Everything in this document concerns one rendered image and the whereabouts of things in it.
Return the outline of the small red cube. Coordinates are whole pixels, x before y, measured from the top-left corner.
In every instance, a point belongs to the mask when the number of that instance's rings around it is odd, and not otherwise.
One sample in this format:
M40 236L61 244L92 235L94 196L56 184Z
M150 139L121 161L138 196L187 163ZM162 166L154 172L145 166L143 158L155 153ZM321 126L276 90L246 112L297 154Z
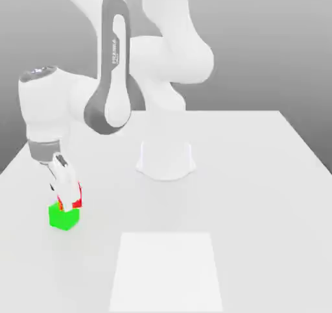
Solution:
M72 186L70 184L64 186L56 196L58 208L61 211L69 212L82 206L82 188L79 182Z

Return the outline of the small green cube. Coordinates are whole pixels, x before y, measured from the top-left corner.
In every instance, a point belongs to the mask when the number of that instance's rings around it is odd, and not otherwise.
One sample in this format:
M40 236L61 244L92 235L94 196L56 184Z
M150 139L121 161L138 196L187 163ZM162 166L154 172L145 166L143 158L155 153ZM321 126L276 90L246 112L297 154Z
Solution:
M58 203L54 203L48 207L49 225L57 229L68 231L72 229L80 219L79 209L73 209L64 212L59 209Z

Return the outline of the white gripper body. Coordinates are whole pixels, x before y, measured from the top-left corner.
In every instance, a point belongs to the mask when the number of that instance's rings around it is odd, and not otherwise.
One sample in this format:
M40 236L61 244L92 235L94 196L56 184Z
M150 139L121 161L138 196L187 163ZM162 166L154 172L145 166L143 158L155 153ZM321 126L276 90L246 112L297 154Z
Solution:
M55 192L62 202L65 212L73 209L73 203L80 199L77 176L71 164L65 166L51 162L50 168L55 175Z

